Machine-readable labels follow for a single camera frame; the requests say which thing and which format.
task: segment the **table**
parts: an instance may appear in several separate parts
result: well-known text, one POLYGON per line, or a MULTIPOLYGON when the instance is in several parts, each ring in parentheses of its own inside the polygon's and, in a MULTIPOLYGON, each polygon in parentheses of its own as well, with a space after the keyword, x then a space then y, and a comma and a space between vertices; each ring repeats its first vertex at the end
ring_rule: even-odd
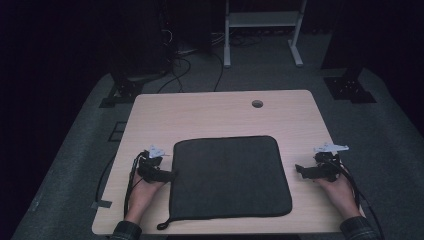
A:
POLYGON ((342 222, 324 191, 302 179, 295 164, 314 166, 313 148, 332 143, 312 94, 306 90, 140 95, 134 102, 102 200, 93 222, 95 234, 110 235, 123 219, 124 196, 133 159, 150 145, 163 149, 161 169, 170 170, 175 143, 195 138, 269 135, 277 140, 293 199, 282 217, 176 221, 169 217, 170 184, 155 196, 141 226, 143 234, 237 234, 338 232, 342 222), (261 101, 262 107, 252 102, 261 101))
POLYGON ((303 66, 297 50, 297 39, 302 26, 307 0, 302 0, 299 11, 287 12, 230 12, 229 0, 226 1, 224 66, 231 66, 230 28, 232 27, 282 27, 294 26, 293 39, 288 40, 289 48, 297 67, 303 66))

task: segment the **person's left hand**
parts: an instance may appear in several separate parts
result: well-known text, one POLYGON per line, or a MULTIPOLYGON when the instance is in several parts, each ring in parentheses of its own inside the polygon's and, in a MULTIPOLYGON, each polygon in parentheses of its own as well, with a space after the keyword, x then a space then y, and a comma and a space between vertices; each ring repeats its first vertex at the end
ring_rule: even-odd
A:
POLYGON ((124 220, 139 225, 154 195, 163 185, 165 185, 163 182, 148 183, 142 180, 136 172, 134 174, 133 189, 128 201, 128 212, 124 220))

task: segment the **white metal stand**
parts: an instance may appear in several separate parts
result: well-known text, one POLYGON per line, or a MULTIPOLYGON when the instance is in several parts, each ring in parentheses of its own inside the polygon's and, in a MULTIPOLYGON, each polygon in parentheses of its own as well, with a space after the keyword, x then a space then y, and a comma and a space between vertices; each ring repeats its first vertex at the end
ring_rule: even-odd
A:
POLYGON ((230 56, 230 28, 231 27, 281 27, 295 26, 293 39, 288 41, 290 51, 297 67, 302 67, 303 62, 297 50, 296 43, 299 37, 307 0, 302 0, 299 11, 289 12, 243 12, 230 13, 229 0, 226 2, 225 16, 225 45, 224 66, 231 66, 230 56))

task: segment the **gray carpet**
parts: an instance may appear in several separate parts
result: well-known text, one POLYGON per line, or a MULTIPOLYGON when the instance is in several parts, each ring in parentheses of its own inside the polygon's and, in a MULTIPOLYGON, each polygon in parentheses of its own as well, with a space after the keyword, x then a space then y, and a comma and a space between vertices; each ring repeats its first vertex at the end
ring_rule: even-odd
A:
MULTIPOLYGON (((366 69, 360 81, 377 103, 354 105, 332 99, 322 78, 338 76, 342 71, 320 70, 330 35, 300 35, 298 48, 305 63, 302 68, 295 67, 287 39, 288 36, 264 37, 260 44, 232 48, 232 67, 224 70, 217 91, 311 91, 333 141, 350 147, 351 150, 341 153, 342 160, 372 204, 386 239, 421 239, 424 235, 422 136, 392 99, 384 82, 366 69)), ((222 47, 215 48, 215 52, 222 57, 222 47)), ((191 62, 191 70, 181 77, 183 91, 213 91, 221 69, 218 58, 194 54, 185 59, 191 62)), ((184 72, 186 66, 185 62, 177 61, 175 72, 184 72)), ((168 75, 146 84, 143 93, 156 93, 172 78, 168 75)), ((105 239, 91 231, 96 212, 90 206, 102 171, 119 146, 118 142, 108 141, 109 136, 116 122, 128 119, 132 107, 119 104, 114 108, 99 108, 112 85, 111 77, 104 76, 87 98, 13 239, 105 239)), ((179 89, 173 82, 162 92, 179 89)), ((308 234, 301 238, 343 239, 343 236, 308 234)))

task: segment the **person's right hand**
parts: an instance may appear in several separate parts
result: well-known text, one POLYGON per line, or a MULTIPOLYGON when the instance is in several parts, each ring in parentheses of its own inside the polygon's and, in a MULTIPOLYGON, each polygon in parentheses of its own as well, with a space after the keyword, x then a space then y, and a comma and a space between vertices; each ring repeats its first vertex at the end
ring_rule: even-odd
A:
POLYGON ((343 174, 340 174, 339 178, 334 182, 329 182, 325 179, 315 179, 314 182, 321 185, 344 220, 362 216, 358 207, 356 207, 349 180, 343 174))

